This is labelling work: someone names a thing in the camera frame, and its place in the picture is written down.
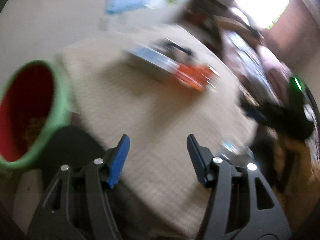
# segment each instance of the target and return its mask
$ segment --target bright window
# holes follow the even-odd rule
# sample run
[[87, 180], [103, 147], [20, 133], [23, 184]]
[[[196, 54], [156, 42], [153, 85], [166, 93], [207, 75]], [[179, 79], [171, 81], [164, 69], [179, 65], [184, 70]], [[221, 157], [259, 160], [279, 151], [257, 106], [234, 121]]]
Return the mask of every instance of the bright window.
[[289, 4], [289, 0], [235, 0], [261, 28], [271, 28]]

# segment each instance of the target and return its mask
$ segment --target blue gripper pad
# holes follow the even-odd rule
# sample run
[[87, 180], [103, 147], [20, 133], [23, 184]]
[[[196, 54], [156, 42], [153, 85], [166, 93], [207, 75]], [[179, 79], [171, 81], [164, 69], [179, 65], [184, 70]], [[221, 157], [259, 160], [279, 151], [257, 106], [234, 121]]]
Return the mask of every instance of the blue gripper pad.
[[118, 183], [124, 162], [127, 158], [130, 148], [130, 138], [127, 135], [123, 135], [116, 148], [113, 150], [111, 158], [107, 161], [109, 168], [109, 177], [107, 183], [110, 188], [113, 188]]

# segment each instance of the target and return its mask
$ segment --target metal screw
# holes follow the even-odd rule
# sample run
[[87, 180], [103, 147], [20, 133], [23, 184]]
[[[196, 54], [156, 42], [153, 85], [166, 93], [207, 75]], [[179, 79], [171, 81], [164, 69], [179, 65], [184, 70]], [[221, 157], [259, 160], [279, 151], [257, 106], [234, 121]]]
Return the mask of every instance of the metal screw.
[[220, 157], [214, 157], [212, 160], [214, 163], [222, 163], [222, 159]]
[[61, 169], [62, 171], [67, 171], [67, 170], [69, 170], [69, 166], [66, 165], [66, 164], [64, 164], [64, 165], [61, 166], [60, 169]]
[[257, 169], [257, 165], [255, 165], [254, 163], [248, 163], [247, 168], [250, 171], [255, 171]]
[[94, 164], [99, 165], [99, 164], [102, 164], [102, 163], [103, 163], [103, 159], [101, 159], [101, 158], [97, 158], [97, 159], [94, 160]]

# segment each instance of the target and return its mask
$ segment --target green light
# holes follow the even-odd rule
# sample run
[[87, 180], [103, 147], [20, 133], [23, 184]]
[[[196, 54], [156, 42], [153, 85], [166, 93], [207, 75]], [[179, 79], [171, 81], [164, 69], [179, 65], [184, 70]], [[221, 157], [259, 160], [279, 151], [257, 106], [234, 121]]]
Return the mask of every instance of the green light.
[[299, 89], [300, 89], [300, 90], [302, 90], [302, 89], [301, 89], [301, 86], [300, 86], [300, 84], [299, 84], [299, 82], [298, 82], [298, 80], [297, 80], [297, 78], [295, 78], [294, 80], [296, 81], [296, 83], [297, 83], [297, 85], [298, 85]]

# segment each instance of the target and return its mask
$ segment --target orange object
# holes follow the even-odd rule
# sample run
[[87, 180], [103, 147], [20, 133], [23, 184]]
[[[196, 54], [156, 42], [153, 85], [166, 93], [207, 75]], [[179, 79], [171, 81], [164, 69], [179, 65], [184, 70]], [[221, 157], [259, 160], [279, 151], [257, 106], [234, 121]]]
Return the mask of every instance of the orange object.
[[180, 65], [174, 76], [191, 87], [203, 91], [210, 81], [212, 75], [218, 76], [218, 73], [209, 66], [191, 66]]
[[191, 12], [190, 22], [195, 26], [200, 26], [207, 17], [201, 13]]

